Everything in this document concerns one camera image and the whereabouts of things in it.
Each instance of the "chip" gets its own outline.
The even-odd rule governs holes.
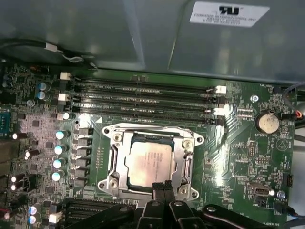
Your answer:
[[[33,127],[38,127],[39,126],[39,121],[38,120],[33,120],[32,126]]]
[[[30,169],[31,170],[37,170],[37,165],[31,165]]]
[[[49,219],[42,219],[42,225],[48,226],[49,225]]]
[[[54,192],[53,187],[46,187],[46,193],[52,194]]]
[[[53,142],[47,142],[46,143],[46,148],[47,149],[53,149]]]
[[[42,204],[45,208],[49,208],[51,206],[51,201],[44,201]]]
[[[135,142],[126,157],[131,185],[151,187],[154,182],[169,180],[172,173],[172,148],[170,145]]]
[[[17,118],[18,119],[25,119],[25,113],[18,113]]]

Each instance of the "sticker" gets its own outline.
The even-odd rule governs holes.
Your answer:
[[[197,1],[190,22],[252,27],[269,10],[267,6]]]

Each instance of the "wire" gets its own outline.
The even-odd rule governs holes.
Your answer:
[[[295,140],[300,141],[300,142],[305,142],[305,137],[301,135],[296,135],[295,134]]]
[[[95,64],[93,64],[92,62],[86,62],[85,59],[83,57],[81,57],[81,55],[77,54],[76,52],[62,49],[54,44],[35,41],[35,40],[29,40],[29,39],[16,39],[16,38],[0,40],[0,49],[4,49],[7,47],[14,47],[14,46],[30,46],[30,47],[44,48],[51,52],[61,53],[63,58],[65,58],[66,60],[68,60],[71,63],[84,62],[87,65],[87,67],[89,67],[89,68],[92,68],[92,67],[97,68],[95,66]]]
[[[300,112],[300,111],[296,110],[296,111],[295,111],[295,114],[296,114],[296,118],[297,118],[297,119],[301,119],[301,118],[303,118],[303,114],[302,114],[302,112]]]
[[[9,210],[9,209],[6,209],[6,208],[0,208],[0,211],[10,212],[10,210]]]
[[[293,106],[293,104],[290,102],[290,100],[287,97],[287,94],[292,91],[293,89],[297,88],[297,87],[301,87],[301,86],[305,86],[305,82],[300,82],[300,83],[296,83],[294,85],[291,85],[290,87],[288,87],[283,93],[282,93],[282,98],[285,101],[285,103],[287,104],[287,106],[289,106],[289,108],[291,108],[293,111],[296,110],[296,108]]]

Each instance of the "integrated circuit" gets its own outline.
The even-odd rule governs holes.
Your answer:
[[[33,120],[32,126],[33,127],[39,127],[39,121],[38,120]]]

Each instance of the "capacitor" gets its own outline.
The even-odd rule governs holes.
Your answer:
[[[13,175],[10,180],[12,182],[18,182],[20,180],[23,180],[24,177],[25,177],[24,173],[19,173],[19,174]]]
[[[19,182],[16,182],[16,183],[12,184],[10,188],[11,188],[12,191],[15,191],[19,188],[22,188],[22,186],[23,186],[23,181],[21,180]]]
[[[286,198],[286,193],[284,191],[278,191],[276,196],[279,198],[279,199],[285,199]]]
[[[29,208],[29,214],[30,215],[35,215],[36,213],[39,213],[41,211],[41,204],[40,203],[36,203],[33,206],[31,206]]]
[[[27,101],[27,106],[28,106],[28,107],[33,107],[33,106],[35,106],[35,101],[32,100],[32,99],[29,99],[29,100]]]
[[[33,156],[37,156],[39,154],[39,150],[38,149],[33,149],[33,150],[26,150],[25,151],[25,156],[30,158]]]
[[[59,130],[59,131],[56,132],[56,138],[58,140],[62,140],[67,136],[69,136],[69,132],[66,131],[66,130]]]
[[[47,92],[38,92],[36,97],[40,100],[47,101],[50,98],[50,95]]]
[[[38,86],[37,86],[37,88],[38,88],[38,90],[40,90],[40,91],[46,91],[46,92],[48,92],[48,91],[51,89],[50,85],[48,85],[48,84],[46,84],[46,83],[44,83],[44,82],[39,83]]]
[[[40,219],[41,219],[41,214],[36,213],[35,215],[32,215],[28,218],[28,223],[29,224],[35,224],[35,223],[39,222]]]
[[[52,174],[52,180],[59,181],[64,176],[65,176],[65,172],[63,170],[58,170],[57,172]]]
[[[64,113],[62,118],[64,120],[71,120],[71,119],[74,119],[75,118],[75,114],[73,113]]]
[[[3,82],[2,87],[7,88],[7,89],[12,89],[13,84],[9,82]]]
[[[57,160],[55,160],[53,162],[54,168],[60,168],[60,167],[62,167],[65,164],[66,164],[66,160],[63,157],[58,158]]]
[[[57,154],[57,155],[60,155],[62,154],[63,152],[66,152],[68,150],[68,147],[66,145],[59,145],[59,146],[56,146],[54,148],[54,152]]]
[[[14,134],[12,135],[12,138],[13,138],[14,140],[25,139],[25,138],[27,138],[27,137],[28,137],[28,135],[27,135],[26,133],[14,133]]]

